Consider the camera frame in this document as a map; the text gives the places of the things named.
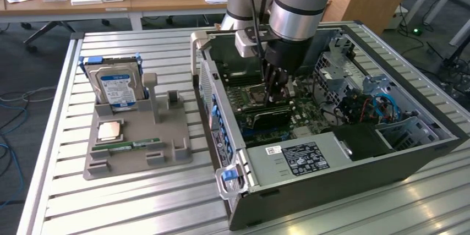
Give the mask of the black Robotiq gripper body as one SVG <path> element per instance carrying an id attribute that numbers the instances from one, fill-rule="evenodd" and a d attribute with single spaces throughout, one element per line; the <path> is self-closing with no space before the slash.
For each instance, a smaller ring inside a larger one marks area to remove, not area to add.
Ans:
<path id="1" fill-rule="evenodd" d="M 289 41 L 277 39 L 267 42 L 265 60 L 287 72 L 295 72 L 301 66 L 311 40 Z"/>

